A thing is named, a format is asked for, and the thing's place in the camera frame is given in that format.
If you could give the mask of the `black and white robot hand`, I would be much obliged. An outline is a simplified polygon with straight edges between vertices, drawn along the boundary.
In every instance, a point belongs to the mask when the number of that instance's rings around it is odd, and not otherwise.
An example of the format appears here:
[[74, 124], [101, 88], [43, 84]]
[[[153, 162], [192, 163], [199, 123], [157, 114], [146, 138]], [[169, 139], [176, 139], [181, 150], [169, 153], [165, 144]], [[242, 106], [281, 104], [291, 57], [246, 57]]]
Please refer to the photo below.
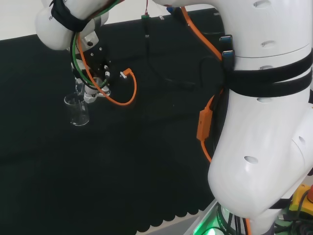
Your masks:
[[103, 94], [95, 87], [90, 80], [90, 73], [94, 81], [106, 94], [110, 95], [109, 81], [111, 78], [110, 61], [106, 58], [106, 50], [104, 47], [95, 46], [84, 51], [87, 67], [84, 67], [82, 57], [79, 53], [78, 46], [70, 48], [72, 71], [74, 73], [76, 83], [82, 85], [78, 89], [78, 94], [81, 95], [87, 104], [93, 103], [98, 97], [103, 97]]

